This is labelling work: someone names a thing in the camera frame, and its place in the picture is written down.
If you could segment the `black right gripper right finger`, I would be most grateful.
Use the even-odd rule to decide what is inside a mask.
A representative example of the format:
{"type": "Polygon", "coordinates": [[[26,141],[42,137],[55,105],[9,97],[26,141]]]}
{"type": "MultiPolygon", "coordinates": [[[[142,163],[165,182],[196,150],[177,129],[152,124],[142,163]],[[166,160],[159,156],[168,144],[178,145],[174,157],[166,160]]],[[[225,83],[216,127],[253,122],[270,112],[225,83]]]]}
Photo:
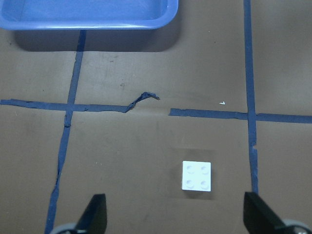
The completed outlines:
{"type": "Polygon", "coordinates": [[[245,192],[243,222],[250,234],[283,234],[286,225],[254,192],[245,192]]]}

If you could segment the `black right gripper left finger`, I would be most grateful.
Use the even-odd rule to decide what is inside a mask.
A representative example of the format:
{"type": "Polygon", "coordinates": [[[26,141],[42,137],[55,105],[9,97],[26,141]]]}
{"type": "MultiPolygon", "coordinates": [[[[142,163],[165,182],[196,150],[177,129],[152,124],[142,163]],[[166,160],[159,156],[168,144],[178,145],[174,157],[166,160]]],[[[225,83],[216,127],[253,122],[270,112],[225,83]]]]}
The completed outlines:
{"type": "Polygon", "coordinates": [[[77,234],[104,234],[107,228],[106,195],[93,195],[82,216],[78,220],[77,234]]]}

